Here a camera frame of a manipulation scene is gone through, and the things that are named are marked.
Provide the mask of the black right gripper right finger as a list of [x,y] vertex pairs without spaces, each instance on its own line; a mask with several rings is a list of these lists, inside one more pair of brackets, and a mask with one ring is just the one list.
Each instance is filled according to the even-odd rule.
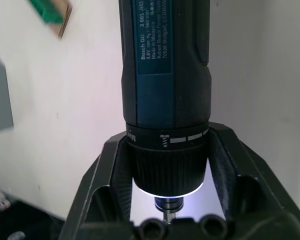
[[209,164],[222,211],[227,219],[261,211],[298,207],[268,164],[220,123],[209,124]]

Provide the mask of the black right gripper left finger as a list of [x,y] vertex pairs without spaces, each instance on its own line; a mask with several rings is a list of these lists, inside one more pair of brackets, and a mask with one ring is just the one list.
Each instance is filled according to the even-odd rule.
[[61,231],[63,240],[130,240],[132,168],[126,135],[105,142],[83,176]]

